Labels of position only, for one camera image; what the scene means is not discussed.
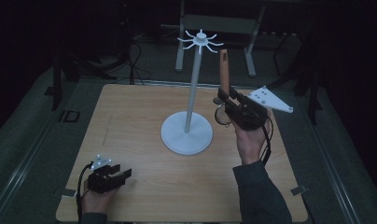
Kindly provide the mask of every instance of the black device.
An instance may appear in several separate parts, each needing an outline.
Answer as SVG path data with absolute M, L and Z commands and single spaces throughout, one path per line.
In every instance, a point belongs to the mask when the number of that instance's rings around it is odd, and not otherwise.
M 88 189 L 97 193 L 105 193 L 111 189 L 116 189 L 125 184 L 125 180 L 132 175 L 133 170 L 129 169 L 122 173 L 122 175 L 110 176 L 119 172 L 120 165 L 103 166 L 93 171 L 89 175 L 87 182 Z
M 232 86 L 229 87 L 229 93 L 230 95 L 228 95 L 221 88 L 218 88 L 217 91 L 217 98 L 218 100 L 223 102 L 220 103 L 224 105 L 224 112 L 229 116 L 229 119 L 232 119 L 243 130 L 246 131 L 254 131 L 258 128 L 261 128 L 263 130 L 265 139 L 267 141 L 267 146 L 265 147 L 261 155 L 261 159 L 263 164 L 265 165 L 271 155 L 271 139 L 273 133 L 273 124 L 272 120 L 268 116 L 268 110 L 264 106 L 259 105 L 256 102 L 250 100 L 245 95 L 235 90 Z M 239 102 L 239 105 L 235 104 L 230 98 L 233 100 L 237 100 Z M 216 114 L 217 111 L 215 113 L 215 119 L 219 124 L 228 124 L 225 122 L 221 122 L 220 119 L 216 117 Z M 271 136 L 268 135 L 268 132 L 264 126 L 267 119 L 270 120 L 272 126 Z
M 81 223 L 82 218 L 82 205 L 81 199 L 86 195 L 89 190 L 93 190 L 96 193 L 103 194 L 111 189 L 116 189 L 125 184 L 125 180 L 132 175 L 133 170 L 129 169 L 123 172 L 121 175 L 111 176 L 120 170 L 120 165 L 109 166 L 105 165 L 93 170 L 93 173 L 89 175 L 87 181 L 88 190 L 81 196 L 81 180 L 87 169 L 90 169 L 93 165 L 93 161 L 87 164 L 84 169 L 81 171 L 80 177 L 77 184 L 77 194 L 76 194 L 76 203 L 77 203 L 77 216 L 78 223 Z
M 230 100 L 230 97 L 236 99 L 240 104 L 235 104 Z M 264 126 L 265 121 L 269 118 L 267 108 L 250 100 L 232 86 L 230 86 L 230 95 L 219 88 L 217 98 L 224 102 L 225 112 L 230 119 L 234 120 L 244 130 L 256 130 Z

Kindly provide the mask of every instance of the white mug tree stand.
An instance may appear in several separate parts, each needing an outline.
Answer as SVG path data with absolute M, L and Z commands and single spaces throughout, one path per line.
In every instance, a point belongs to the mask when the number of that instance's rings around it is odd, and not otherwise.
M 209 40 L 215 38 L 216 35 L 207 37 L 202 30 L 196 36 L 191 35 L 188 31 L 186 31 L 186 34 L 192 39 L 177 39 L 181 42 L 192 42 L 191 45 L 183 49 L 190 49 L 195 46 L 188 110 L 174 113 L 162 123 L 161 138 L 164 144 L 173 152 L 182 155 L 193 155 L 204 151 L 210 145 L 213 137 L 213 130 L 209 121 L 200 114 L 193 112 L 198 75 L 200 74 L 202 48 L 207 47 L 211 52 L 217 53 L 208 45 L 221 46 L 223 44 L 210 42 Z

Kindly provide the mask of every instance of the white bracket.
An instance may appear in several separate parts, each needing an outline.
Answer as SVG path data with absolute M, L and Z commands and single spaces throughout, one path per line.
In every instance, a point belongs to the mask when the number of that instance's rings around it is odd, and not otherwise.
M 217 53 L 217 51 L 215 50 L 212 50 L 210 47 L 209 47 L 209 44 L 210 45 L 213 45 L 213 46 L 222 46 L 223 43 L 220 43 L 220 44 L 216 44 L 216 43 L 213 43 L 213 42 L 210 42 L 209 40 L 213 39 L 216 37 L 216 35 L 213 35 L 212 37 L 206 37 L 206 34 L 204 34 L 202 32 L 202 29 L 200 30 L 199 33 L 197 33 L 197 35 L 191 35 L 189 33 L 189 31 L 186 31 L 186 34 L 189 36 L 189 37 L 192 37 L 192 39 L 181 39 L 181 38 L 177 38 L 179 41 L 181 42 L 192 42 L 192 44 L 188 47 L 185 47 L 183 49 L 190 49 L 191 47 L 193 46 L 198 46 L 198 52 L 200 54 L 202 54 L 202 47 L 203 46 L 206 46 L 211 52 L 214 52 L 214 53 Z
M 99 169 L 103 166 L 110 164 L 111 162 L 112 162 L 112 160 L 105 159 L 104 157 L 102 157 L 101 155 L 98 154 L 98 155 L 96 155 L 95 161 L 93 162 L 91 169 L 92 170 Z
M 247 98 L 263 105 L 276 110 L 285 111 L 287 113 L 293 112 L 293 107 L 285 104 L 281 99 L 279 99 L 275 94 L 267 89 L 267 87 L 262 87 L 258 90 L 251 91 L 247 94 Z

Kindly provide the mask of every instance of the white stand base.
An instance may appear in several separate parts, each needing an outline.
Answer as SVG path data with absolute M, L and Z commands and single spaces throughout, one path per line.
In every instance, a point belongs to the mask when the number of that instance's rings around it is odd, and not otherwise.
M 185 133 L 187 111 L 177 112 L 166 119 L 161 127 L 161 138 L 172 151 L 192 155 L 204 151 L 212 141 L 213 131 L 209 121 L 192 113 L 188 133 Z

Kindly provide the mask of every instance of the human hand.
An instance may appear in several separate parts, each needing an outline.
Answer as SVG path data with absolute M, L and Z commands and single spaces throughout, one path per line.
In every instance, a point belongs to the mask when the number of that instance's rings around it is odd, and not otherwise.
M 119 188 L 111 189 L 103 194 L 89 190 L 81 199 L 83 213 L 106 214 L 107 207 Z
M 271 116 L 271 110 L 268 110 L 268 116 Z M 262 128 L 255 131 L 243 130 L 235 121 L 231 119 L 237 135 L 237 147 L 241 157 L 242 165 L 247 165 L 260 160 L 261 148 L 265 142 L 265 134 Z M 267 119 L 264 124 L 267 134 L 270 132 L 270 120 Z

